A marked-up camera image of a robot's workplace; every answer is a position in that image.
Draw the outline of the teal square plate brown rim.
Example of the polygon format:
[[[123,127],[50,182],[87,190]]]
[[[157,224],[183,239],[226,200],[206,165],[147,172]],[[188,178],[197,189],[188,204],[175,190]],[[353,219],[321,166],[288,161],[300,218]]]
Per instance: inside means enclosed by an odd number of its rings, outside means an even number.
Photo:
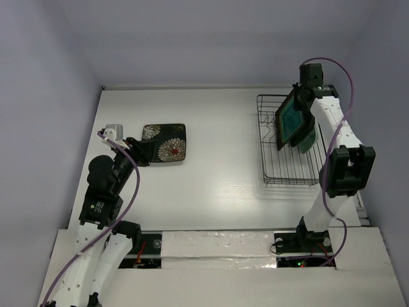
[[[294,108],[294,101],[295,89],[292,89],[275,112],[278,151],[287,144],[290,144],[292,147],[297,146],[303,136],[302,129],[305,127],[305,118],[301,111]]]

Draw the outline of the black floral square plate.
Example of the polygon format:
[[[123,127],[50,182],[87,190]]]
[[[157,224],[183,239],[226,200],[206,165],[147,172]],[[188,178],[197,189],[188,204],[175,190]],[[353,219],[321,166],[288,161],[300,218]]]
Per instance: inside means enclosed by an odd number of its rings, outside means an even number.
[[[184,123],[145,125],[142,140],[153,146],[151,162],[181,162],[186,158],[187,135]]]

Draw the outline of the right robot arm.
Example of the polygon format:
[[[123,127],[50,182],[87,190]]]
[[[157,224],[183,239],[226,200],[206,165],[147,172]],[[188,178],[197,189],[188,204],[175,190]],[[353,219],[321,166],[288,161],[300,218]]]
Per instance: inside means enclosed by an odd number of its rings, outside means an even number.
[[[372,146],[364,146],[352,131],[347,121],[350,112],[341,109],[336,89],[323,82],[322,65],[316,58],[300,66],[295,108],[313,116],[327,146],[320,171],[321,190],[294,235],[296,247],[309,252],[328,237],[329,226],[339,209],[366,187],[376,153]]]

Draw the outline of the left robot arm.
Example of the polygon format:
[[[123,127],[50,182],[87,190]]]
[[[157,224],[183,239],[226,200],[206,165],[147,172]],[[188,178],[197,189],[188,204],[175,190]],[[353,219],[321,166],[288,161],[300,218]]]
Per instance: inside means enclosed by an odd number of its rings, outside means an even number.
[[[140,225],[124,220],[130,207],[122,207],[120,193],[133,172],[150,164],[150,145],[134,138],[102,139],[116,155],[99,155],[89,163],[73,257],[55,277],[42,306],[101,306],[124,257],[143,247]]]

